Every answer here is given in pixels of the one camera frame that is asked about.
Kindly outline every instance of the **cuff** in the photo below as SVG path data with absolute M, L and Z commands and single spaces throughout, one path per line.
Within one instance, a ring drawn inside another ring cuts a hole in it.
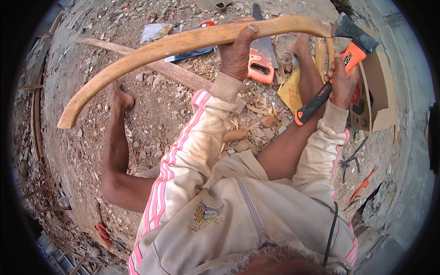
M 223 101 L 234 104 L 237 94 L 245 84 L 240 80 L 219 72 L 209 93 Z
M 323 116 L 324 125 L 332 129 L 335 133 L 344 132 L 347 123 L 348 110 L 344 110 L 327 100 L 326 111 Z

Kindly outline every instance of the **axe head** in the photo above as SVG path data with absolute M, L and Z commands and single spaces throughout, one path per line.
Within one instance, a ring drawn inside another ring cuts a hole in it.
M 360 27 L 356 26 L 344 12 L 339 14 L 333 24 L 331 36 L 351 38 L 352 42 L 366 54 L 373 53 L 378 46 L 378 42 Z

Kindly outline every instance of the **black cable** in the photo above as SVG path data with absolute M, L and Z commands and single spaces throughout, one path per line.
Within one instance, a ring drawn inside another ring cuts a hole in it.
M 334 202 L 334 217 L 333 217 L 333 223 L 331 224 L 329 240 L 327 242 L 326 254 L 324 255 L 323 268 L 327 266 L 327 260 L 329 258 L 329 253 L 330 253 L 331 239 L 333 238 L 333 231 L 334 231 L 334 226 L 336 225 L 336 219 L 337 219 L 337 203 Z

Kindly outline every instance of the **concrete wall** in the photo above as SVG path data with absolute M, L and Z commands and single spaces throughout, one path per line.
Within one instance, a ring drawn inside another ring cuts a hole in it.
M 367 202 L 363 214 L 366 226 L 388 240 L 377 243 L 372 249 L 375 255 L 368 256 L 364 267 L 356 268 L 359 274 L 375 272 L 377 275 L 378 263 L 387 262 L 387 268 L 382 267 L 383 272 L 379 272 L 386 274 L 417 238 L 431 202 L 434 176 L 429 171 L 425 129 L 429 106 L 435 102 L 433 82 L 414 32 L 390 0 L 343 2 L 351 9 L 352 20 L 379 34 L 378 49 L 387 54 L 396 88 L 400 122 L 397 172 L 392 182 L 382 183 L 375 198 Z

